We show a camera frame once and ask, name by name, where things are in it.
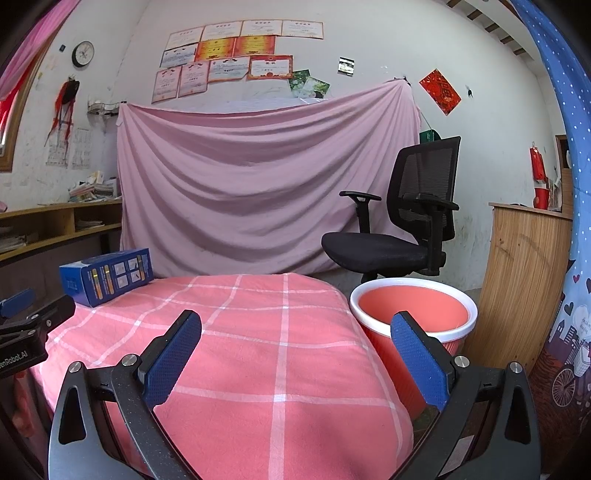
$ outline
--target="stack of papers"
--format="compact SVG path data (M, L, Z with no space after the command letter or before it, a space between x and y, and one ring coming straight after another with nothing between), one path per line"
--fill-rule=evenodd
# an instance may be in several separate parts
M83 183L70 190L70 202L97 202L114 198L113 185Z
M103 226L105 223L101 220L77 220L76 221L76 232L82 230L88 230L97 226Z
M24 236L9 236L6 238L0 238L0 254L26 246L27 239Z

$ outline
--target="white bucket rim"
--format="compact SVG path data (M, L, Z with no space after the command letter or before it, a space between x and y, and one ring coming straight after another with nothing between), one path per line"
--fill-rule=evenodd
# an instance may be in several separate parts
M372 316L365 313L359 307L359 299L367 292L375 290L380 287L391 287L396 285L409 286L409 287L422 287L429 288L430 290L437 290L450 297L459 301L468 312L468 320L464 325L459 326L453 330L445 330L444 332L426 332L427 335L435 337L441 343L454 342L466 337L475 327L476 318L478 317L478 309L474 301L466 295L464 292L445 285L445 283L439 283L433 280L425 280L423 278L380 278L378 280L368 281L362 283L359 287L353 290L349 305L351 312L357 318L357 320L375 333L390 337L390 325L387 323L380 322Z

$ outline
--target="wall shelf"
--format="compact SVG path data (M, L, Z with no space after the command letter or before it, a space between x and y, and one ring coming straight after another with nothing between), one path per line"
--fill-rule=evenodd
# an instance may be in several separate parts
M121 219L121 200L59 203L0 213L0 227L12 227L11 234L38 235L37 241L0 254L0 267L72 241L120 230ZM77 220L100 220L104 225L76 231Z

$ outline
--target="bed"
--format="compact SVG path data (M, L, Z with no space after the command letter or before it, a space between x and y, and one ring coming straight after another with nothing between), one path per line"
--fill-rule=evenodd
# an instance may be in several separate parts
M33 369L50 408L72 362L94 368L140 353L183 310L200 315L203 336L155 414L202 477L385 480L410 454L411 420L346 299L297 274L169 278L77 306Z

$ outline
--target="window frame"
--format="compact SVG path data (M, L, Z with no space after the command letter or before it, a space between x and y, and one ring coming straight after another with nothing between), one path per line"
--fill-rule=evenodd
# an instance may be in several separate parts
M31 70L29 71L27 78L25 79L21 89L17 93L12 103L7 120L4 153L0 155L0 173L12 172L12 167L14 165L14 152L17 146L18 131L21 127L22 115L25 111L25 105L27 104L29 93L31 93L31 88L33 88L33 83L35 82L37 73L39 72L41 64L45 59L45 56L47 55L47 52L49 51L49 48L51 47L56 35L57 32L48 38L40 52L36 57L34 57Z

